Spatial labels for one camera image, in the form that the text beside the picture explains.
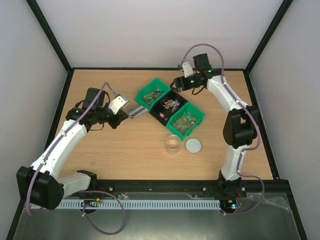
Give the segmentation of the black bin of lollipops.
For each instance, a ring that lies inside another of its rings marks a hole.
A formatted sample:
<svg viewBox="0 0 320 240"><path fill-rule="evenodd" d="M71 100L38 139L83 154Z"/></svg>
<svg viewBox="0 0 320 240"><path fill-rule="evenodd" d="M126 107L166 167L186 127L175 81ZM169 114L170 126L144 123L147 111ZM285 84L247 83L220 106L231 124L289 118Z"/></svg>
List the black bin of lollipops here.
<svg viewBox="0 0 320 240"><path fill-rule="evenodd" d="M188 102L175 90L170 90L160 97L152 106L149 113L163 126L166 126L170 118Z"/></svg>

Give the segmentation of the metal scoop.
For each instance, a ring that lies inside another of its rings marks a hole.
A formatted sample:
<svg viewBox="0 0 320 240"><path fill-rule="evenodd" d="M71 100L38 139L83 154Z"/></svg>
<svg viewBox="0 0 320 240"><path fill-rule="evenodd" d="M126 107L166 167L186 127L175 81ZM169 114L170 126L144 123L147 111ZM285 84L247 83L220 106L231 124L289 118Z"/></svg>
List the metal scoop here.
<svg viewBox="0 0 320 240"><path fill-rule="evenodd" d="M149 112L149 110L146 107L144 107L142 105L138 105L138 106L130 108L127 111L127 114L131 118L137 118L137 117L139 117L145 113L148 113L148 112Z"/></svg>

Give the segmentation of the green bin of gummy candies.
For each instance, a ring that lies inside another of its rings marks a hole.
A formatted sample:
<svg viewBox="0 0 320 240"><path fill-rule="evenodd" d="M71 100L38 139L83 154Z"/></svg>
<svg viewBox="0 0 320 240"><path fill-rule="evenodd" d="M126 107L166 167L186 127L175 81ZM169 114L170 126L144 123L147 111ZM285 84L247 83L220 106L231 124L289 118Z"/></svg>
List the green bin of gummy candies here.
<svg viewBox="0 0 320 240"><path fill-rule="evenodd" d="M168 120L165 127L183 141L202 123L205 116L203 111L187 102Z"/></svg>

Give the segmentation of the green bin of mixed candies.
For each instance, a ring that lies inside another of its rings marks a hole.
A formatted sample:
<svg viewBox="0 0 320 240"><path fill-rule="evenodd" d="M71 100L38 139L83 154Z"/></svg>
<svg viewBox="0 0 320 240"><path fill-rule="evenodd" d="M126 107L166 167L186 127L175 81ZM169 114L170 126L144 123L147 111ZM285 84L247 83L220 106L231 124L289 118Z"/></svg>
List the green bin of mixed candies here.
<svg viewBox="0 0 320 240"><path fill-rule="evenodd" d="M159 78L155 78L138 91L135 102L150 111L156 101L170 90L171 88L166 83Z"/></svg>

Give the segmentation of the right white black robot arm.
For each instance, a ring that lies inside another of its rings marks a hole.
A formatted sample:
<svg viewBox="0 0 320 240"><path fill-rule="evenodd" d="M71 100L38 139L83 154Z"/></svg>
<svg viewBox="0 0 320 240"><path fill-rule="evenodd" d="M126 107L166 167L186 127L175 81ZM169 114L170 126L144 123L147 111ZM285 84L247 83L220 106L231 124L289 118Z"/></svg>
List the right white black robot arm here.
<svg viewBox="0 0 320 240"><path fill-rule="evenodd" d="M223 196L229 196L242 188L241 168L246 152L252 151L254 139L261 135L257 124L258 110L249 106L231 88L223 69L213 69L206 53L193 58L194 67L183 61L180 69L184 75L175 78L171 87L183 92L203 87L212 93L226 112L222 130L223 138L228 145L224 165L217 179L217 190Z"/></svg>

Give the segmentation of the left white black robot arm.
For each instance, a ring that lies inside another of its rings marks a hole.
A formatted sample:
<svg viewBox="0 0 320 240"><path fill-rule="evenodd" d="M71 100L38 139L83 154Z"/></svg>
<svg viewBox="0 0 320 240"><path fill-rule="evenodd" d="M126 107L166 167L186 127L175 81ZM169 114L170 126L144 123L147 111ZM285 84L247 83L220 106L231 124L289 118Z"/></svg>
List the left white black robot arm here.
<svg viewBox="0 0 320 240"><path fill-rule="evenodd" d="M129 116L124 108L129 100L119 94L104 102L109 94L98 88L89 88L83 100L68 111L62 128L47 149L30 167L20 167L16 173L20 197L25 201L29 215L31 204L54 210L65 197L80 191L94 191L97 175L90 171L60 177L60 171L77 143L96 124L109 124L116 129Z"/></svg>

